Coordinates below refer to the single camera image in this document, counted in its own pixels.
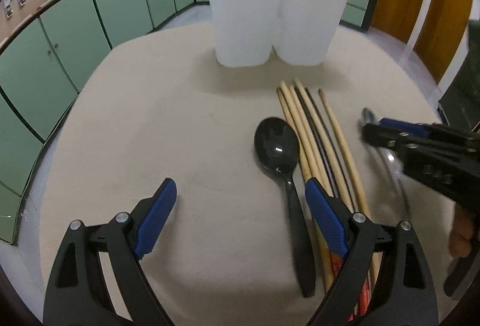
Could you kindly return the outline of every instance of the floor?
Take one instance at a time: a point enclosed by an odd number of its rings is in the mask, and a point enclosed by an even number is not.
[[[209,21],[212,13],[208,5],[188,9],[173,18],[160,30]],[[406,44],[371,28],[365,35],[389,54],[414,81],[431,107],[436,111],[441,92],[419,57]],[[18,247],[0,241],[0,264],[26,305],[40,320],[43,314],[45,284],[40,270],[39,226],[40,206],[46,189],[53,155],[62,130],[58,130],[49,148],[40,159],[28,195],[25,210],[20,216]]]

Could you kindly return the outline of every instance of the metal screw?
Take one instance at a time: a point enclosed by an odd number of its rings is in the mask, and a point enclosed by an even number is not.
[[[119,223],[125,223],[129,218],[128,213],[126,212],[121,212],[118,213],[117,216],[115,217],[115,220]]]
[[[400,227],[402,227],[402,229],[404,229],[406,232],[409,232],[410,230],[412,230],[412,225],[407,220],[403,220],[400,223]]]
[[[70,230],[78,230],[81,225],[82,225],[81,221],[78,219],[75,219],[70,223]]]
[[[363,223],[364,221],[367,220],[367,218],[361,212],[356,212],[353,214],[353,220],[356,221],[357,223]]]

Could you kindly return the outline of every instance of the table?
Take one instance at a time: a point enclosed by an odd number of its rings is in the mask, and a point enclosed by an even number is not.
[[[396,224],[403,210],[376,154],[361,141],[362,108],[379,118],[437,118],[385,52],[344,27],[315,67],[289,66],[272,54],[263,66],[228,69],[218,64],[214,47],[212,25],[199,23],[124,43],[99,65],[53,159],[41,209],[42,274],[47,282],[70,221],[106,223],[171,177],[176,206],[141,266],[172,320],[181,326],[304,325],[323,297],[320,262],[316,294],[303,299],[284,191],[259,169],[253,148],[257,124],[283,117],[275,88],[298,76],[312,92],[325,91],[379,223]],[[303,197],[299,172],[295,180]],[[405,187],[445,315],[452,305],[442,292],[452,203],[413,180]],[[104,256],[102,263],[114,305],[128,317]]]

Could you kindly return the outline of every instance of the blue gripper pad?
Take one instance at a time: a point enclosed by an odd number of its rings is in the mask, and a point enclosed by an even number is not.
[[[399,130],[410,135],[417,136],[419,138],[428,139],[430,132],[423,126],[419,124],[407,123],[405,121],[398,121],[395,119],[383,118],[378,122],[379,125],[391,128],[393,130]]]
[[[169,180],[138,226],[137,243],[133,253],[139,260],[152,251],[176,200],[177,185],[174,180]]]
[[[323,194],[315,184],[313,178],[307,181],[305,185],[305,198],[310,207],[311,215],[317,222],[330,251],[345,259],[349,253],[345,227],[326,200],[327,197],[330,196]]]

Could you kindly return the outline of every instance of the black spoon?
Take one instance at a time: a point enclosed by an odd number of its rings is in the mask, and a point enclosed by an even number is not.
[[[258,125],[253,143],[263,167],[285,181],[293,264],[302,294],[310,298],[315,294],[314,252],[292,178],[300,154],[297,135],[286,121],[266,118]]]

